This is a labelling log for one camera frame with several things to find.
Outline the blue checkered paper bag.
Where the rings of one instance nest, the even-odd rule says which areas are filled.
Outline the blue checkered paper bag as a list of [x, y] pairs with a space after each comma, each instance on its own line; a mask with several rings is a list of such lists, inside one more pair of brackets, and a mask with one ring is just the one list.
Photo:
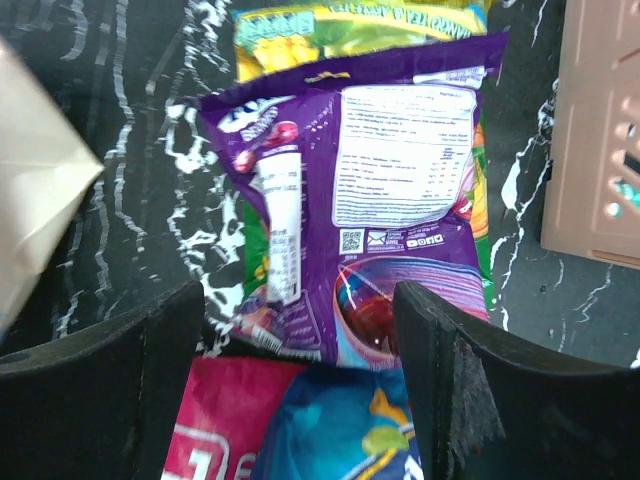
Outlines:
[[1, 331], [46, 269], [102, 163], [7, 42], [1, 44]]

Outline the blue snack bag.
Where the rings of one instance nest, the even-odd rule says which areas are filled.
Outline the blue snack bag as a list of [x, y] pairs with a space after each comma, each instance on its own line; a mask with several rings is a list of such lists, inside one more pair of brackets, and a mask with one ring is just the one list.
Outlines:
[[312, 365], [289, 386], [253, 479], [422, 479], [400, 369]]

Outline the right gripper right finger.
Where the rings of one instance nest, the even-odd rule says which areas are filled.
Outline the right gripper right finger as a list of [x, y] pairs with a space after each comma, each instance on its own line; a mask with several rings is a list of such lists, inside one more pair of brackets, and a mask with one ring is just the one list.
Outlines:
[[635, 479], [639, 373], [534, 344], [413, 281], [392, 302], [428, 479]]

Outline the green yellow snack bag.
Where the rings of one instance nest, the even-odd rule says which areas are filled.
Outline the green yellow snack bag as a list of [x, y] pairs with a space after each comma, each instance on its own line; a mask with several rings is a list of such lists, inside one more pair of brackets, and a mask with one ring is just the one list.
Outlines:
[[[240, 85], [264, 75], [319, 60], [389, 48], [461, 40], [487, 33], [490, 1], [294, 1], [238, 10], [234, 51]], [[465, 170], [454, 213], [469, 222], [475, 242], [488, 318], [494, 283], [489, 267], [484, 120], [474, 127], [472, 160]], [[245, 280], [248, 288], [266, 282], [268, 241], [265, 221], [245, 200]]]

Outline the purple snack packet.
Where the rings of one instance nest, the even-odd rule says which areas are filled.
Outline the purple snack packet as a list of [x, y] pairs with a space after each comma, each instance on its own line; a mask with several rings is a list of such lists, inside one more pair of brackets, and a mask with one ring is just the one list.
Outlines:
[[401, 281], [487, 318], [472, 227], [480, 88], [506, 43], [494, 33], [331, 58], [200, 99], [248, 203], [236, 337], [286, 357], [396, 367]]

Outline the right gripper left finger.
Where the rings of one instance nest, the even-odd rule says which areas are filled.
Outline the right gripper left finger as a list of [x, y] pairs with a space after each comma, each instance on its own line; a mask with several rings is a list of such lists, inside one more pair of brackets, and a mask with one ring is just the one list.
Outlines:
[[158, 479], [204, 319], [197, 281], [1, 359], [4, 479]]

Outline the orange plastic file organizer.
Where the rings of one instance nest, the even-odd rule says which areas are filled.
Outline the orange plastic file organizer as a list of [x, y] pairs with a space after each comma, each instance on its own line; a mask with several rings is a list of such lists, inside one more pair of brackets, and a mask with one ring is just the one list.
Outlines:
[[639, 266], [639, 4], [570, 1], [541, 230], [542, 247]]

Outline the pink REAL chips bag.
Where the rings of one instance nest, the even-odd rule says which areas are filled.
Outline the pink REAL chips bag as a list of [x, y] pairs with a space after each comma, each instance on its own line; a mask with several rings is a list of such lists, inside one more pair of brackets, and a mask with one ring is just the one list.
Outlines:
[[257, 358], [196, 358], [162, 477], [248, 479], [269, 421], [304, 369]]

